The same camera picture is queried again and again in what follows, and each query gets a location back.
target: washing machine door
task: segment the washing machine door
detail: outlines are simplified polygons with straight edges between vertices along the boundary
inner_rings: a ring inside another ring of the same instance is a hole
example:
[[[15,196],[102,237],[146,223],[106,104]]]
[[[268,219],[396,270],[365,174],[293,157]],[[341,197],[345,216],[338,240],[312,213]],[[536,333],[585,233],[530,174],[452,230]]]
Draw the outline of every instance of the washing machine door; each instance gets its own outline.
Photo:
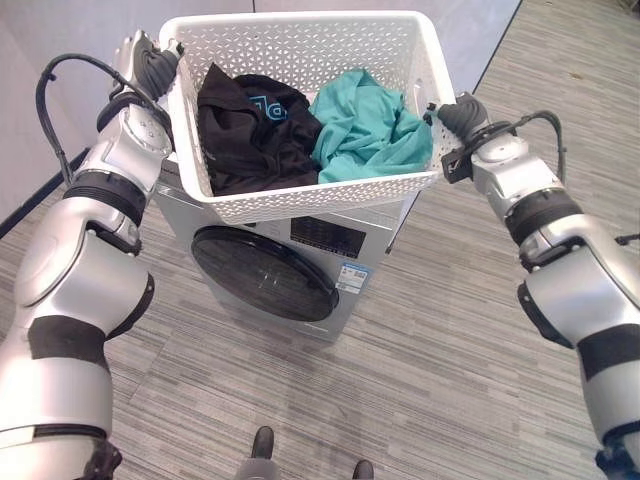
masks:
[[[269,238],[210,226],[193,238],[196,262],[240,300],[278,317],[317,322],[338,305],[331,279],[310,260]]]

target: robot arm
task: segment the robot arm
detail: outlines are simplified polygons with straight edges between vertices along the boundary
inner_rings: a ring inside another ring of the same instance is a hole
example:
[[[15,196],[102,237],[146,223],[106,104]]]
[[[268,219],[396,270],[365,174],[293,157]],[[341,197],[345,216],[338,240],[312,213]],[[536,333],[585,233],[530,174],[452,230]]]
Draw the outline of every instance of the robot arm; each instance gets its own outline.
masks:
[[[443,158],[454,183],[471,178],[520,247],[529,275],[520,304],[540,334],[577,349],[584,398],[609,478],[640,475],[640,272],[515,128],[490,125],[464,95],[438,111],[465,147]]]
[[[154,100],[173,80],[179,45],[125,41],[129,83]],[[0,477],[107,479],[121,456],[111,433],[104,342],[132,327],[154,293],[136,258],[138,227],[172,146],[166,118],[119,89],[64,198],[33,236],[15,283],[16,313],[0,348]]]

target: white plastic basket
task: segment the white plastic basket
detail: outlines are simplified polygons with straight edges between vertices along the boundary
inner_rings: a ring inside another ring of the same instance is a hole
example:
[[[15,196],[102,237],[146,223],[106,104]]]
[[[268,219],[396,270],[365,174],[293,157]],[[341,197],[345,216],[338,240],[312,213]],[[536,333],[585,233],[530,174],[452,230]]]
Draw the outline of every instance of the white plastic basket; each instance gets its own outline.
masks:
[[[343,72],[366,68],[384,87],[405,93],[406,106],[422,115],[428,102],[455,97],[431,21],[417,12],[353,11],[250,13],[178,17],[165,23],[160,44],[185,47],[169,114],[183,187],[211,204],[227,223],[299,217],[402,199],[432,184],[440,157],[457,145],[436,122],[429,170],[306,187],[216,197],[197,129],[197,92],[215,62],[229,76],[260,73],[312,96]]]

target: floor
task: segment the floor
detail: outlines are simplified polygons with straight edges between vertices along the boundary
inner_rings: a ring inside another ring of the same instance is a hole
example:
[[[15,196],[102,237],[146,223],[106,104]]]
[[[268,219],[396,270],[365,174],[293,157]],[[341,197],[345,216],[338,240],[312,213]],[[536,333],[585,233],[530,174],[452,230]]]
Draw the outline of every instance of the floor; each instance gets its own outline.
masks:
[[[560,115],[571,194],[612,235],[640,228],[639,27],[614,0],[525,0],[477,92],[494,119]],[[551,132],[521,134],[554,163]],[[0,241],[0,332],[59,195]],[[350,478],[362,457],[383,480],[603,478],[575,355],[520,311],[516,248],[470,185],[421,195],[334,345],[223,309],[154,206],[143,239],[156,298],[107,347],[116,478],[232,478],[262,424],[284,479]]]

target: silver appliance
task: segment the silver appliance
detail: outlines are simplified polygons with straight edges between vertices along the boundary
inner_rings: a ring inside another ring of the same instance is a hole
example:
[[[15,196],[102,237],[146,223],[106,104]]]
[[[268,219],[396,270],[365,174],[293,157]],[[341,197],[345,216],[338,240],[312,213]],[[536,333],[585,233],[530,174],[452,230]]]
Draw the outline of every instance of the silver appliance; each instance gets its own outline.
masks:
[[[155,196],[221,304],[334,341],[398,230],[403,204],[227,225],[181,187],[166,160]]]

